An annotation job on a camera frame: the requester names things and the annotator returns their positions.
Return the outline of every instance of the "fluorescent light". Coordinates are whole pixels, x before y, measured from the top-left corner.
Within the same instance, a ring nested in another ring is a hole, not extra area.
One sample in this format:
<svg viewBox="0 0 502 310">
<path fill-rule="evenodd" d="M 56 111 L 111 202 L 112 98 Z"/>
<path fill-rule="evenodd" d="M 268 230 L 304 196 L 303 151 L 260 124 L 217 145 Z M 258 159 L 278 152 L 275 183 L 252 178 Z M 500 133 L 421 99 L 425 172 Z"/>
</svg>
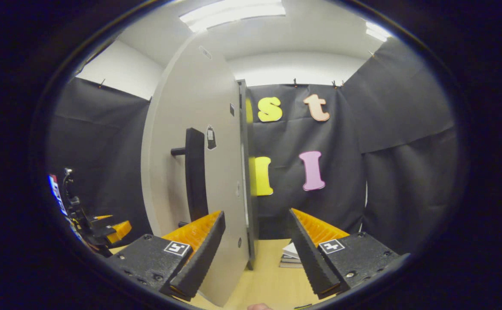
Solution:
<svg viewBox="0 0 502 310">
<path fill-rule="evenodd" d="M 256 6 L 260 4 L 274 4 L 281 3 L 282 0 L 223 0 L 209 4 L 207 6 L 202 6 L 201 8 L 195 9 L 180 16 L 180 20 L 184 23 L 193 22 L 198 19 L 205 18 L 212 14 L 222 12 L 224 10 L 232 8 L 241 8 L 243 6 Z"/>
<path fill-rule="evenodd" d="M 284 16 L 281 0 L 224 0 L 180 16 L 193 32 L 212 26 L 259 16 Z"/>
<path fill-rule="evenodd" d="M 378 33 L 378 34 L 382 35 L 383 37 L 391 37 L 391 34 L 390 34 L 390 33 L 388 33 L 388 31 L 386 31 L 385 29 L 381 28 L 380 26 L 377 26 L 377 25 L 375 25 L 375 24 L 373 24 L 373 23 L 370 23 L 370 22 L 365 22 L 365 25 L 366 25 L 369 29 L 371 29 L 371 30 L 373 30 L 374 32 L 376 32 L 376 33 Z"/>
<path fill-rule="evenodd" d="M 383 37 L 381 34 L 371 30 L 371 29 L 367 29 L 365 30 L 365 33 L 369 34 L 370 36 L 374 37 L 375 39 L 378 39 L 378 40 L 381 40 L 383 42 L 386 42 L 387 41 L 387 38 L 386 37 Z"/>
</svg>

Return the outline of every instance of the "white door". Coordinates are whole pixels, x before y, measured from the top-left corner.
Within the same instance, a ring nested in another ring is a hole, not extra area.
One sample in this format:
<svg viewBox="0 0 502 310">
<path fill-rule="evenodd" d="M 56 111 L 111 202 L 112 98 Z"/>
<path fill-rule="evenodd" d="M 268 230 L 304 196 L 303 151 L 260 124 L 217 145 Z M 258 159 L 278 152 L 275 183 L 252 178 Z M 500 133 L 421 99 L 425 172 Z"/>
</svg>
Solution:
<svg viewBox="0 0 502 310">
<path fill-rule="evenodd" d="M 149 223 L 156 236 L 190 222 L 184 156 L 170 150 L 185 146 L 186 129 L 215 133 L 216 147 L 205 141 L 205 179 L 209 213 L 225 212 L 226 230 L 200 287 L 222 306 L 249 259 L 241 140 L 239 88 L 229 66 L 207 33 L 194 34 L 178 49 L 153 95 L 142 140 L 142 190 Z"/>
</svg>

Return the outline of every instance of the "orange part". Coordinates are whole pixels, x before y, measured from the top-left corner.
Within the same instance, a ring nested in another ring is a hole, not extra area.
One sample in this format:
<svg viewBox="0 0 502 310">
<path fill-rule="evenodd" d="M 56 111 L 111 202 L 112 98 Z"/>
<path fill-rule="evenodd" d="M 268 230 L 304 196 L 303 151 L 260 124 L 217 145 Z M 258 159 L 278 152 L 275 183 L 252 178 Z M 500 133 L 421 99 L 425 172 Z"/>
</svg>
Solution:
<svg viewBox="0 0 502 310">
<path fill-rule="evenodd" d="M 291 210 L 302 224 L 302 227 L 306 230 L 306 233 L 308 233 L 308 236 L 310 236 L 310 239 L 312 239 L 315 247 L 318 247 L 318 245 L 322 242 L 344 238 L 350 235 L 349 233 L 342 231 L 339 228 L 324 222 L 323 220 L 315 218 L 314 216 L 294 208 L 291 208 Z"/>
<path fill-rule="evenodd" d="M 202 218 L 194 220 L 193 222 L 164 235 L 162 238 L 191 245 L 194 251 L 191 253 L 190 257 L 188 257 L 188 260 L 186 261 L 186 263 L 188 263 L 199 247 L 201 247 L 219 215 L 220 211 L 216 211 L 215 213 L 203 216 Z"/>
</svg>

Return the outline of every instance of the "finger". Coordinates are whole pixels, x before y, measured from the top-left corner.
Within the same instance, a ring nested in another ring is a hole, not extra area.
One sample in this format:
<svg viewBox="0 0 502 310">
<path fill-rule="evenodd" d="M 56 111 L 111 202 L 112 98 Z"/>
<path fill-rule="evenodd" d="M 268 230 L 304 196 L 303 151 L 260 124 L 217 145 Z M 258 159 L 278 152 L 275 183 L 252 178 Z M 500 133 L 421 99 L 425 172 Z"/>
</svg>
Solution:
<svg viewBox="0 0 502 310">
<path fill-rule="evenodd" d="M 247 310 L 271 310 L 266 304 L 251 304 L 247 307 Z"/>
</svg>

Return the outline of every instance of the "pink letter i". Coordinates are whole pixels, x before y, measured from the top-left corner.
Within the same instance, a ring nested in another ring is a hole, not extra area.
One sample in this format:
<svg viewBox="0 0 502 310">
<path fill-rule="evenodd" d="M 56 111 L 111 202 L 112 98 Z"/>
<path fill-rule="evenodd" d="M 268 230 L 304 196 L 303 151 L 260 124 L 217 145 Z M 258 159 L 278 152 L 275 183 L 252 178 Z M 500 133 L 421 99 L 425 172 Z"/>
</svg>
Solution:
<svg viewBox="0 0 502 310">
<path fill-rule="evenodd" d="M 325 188 L 325 182 L 322 181 L 320 175 L 320 156 L 321 153 L 318 151 L 304 152 L 299 155 L 299 158 L 304 162 L 306 183 L 302 189 L 306 191 Z"/>
</svg>

